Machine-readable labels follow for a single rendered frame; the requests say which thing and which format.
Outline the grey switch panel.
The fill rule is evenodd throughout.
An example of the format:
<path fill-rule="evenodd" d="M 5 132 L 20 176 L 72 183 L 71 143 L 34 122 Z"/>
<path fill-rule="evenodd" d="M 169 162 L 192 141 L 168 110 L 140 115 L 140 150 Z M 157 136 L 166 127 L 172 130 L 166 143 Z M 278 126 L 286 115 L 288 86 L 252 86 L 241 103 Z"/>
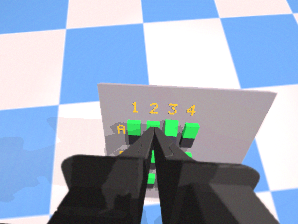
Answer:
<path fill-rule="evenodd" d="M 277 92 L 98 83 L 107 156 L 158 127 L 198 162 L 241 164 Z"/>

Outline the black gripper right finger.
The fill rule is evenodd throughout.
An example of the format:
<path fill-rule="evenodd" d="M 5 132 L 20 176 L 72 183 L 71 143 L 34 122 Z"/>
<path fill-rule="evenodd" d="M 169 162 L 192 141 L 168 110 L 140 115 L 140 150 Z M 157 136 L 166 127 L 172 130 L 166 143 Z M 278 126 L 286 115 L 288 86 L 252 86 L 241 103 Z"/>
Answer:
<path fill-rule="evenodd" d="M 246 185 L 253 190 L 259 171 L 243 164 L 198 162 L 154 127 L 153 151 L 162 224 L 177 224 L 187 186 L 191 183 Z"/>

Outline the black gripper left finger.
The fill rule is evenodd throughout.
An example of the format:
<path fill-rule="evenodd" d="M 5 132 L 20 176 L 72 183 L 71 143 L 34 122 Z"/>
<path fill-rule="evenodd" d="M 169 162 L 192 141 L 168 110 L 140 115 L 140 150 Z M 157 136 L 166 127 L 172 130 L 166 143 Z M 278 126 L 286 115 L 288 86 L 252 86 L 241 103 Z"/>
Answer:
<path fill-rule="evenodd" d="M 128 190 L 133 224 L 141 224 L 153 142 L 154 127 L 149 127 L 117 156 L 76 154 L 65 158 L 61 170 L 68 189 L 80 186 Z"/>

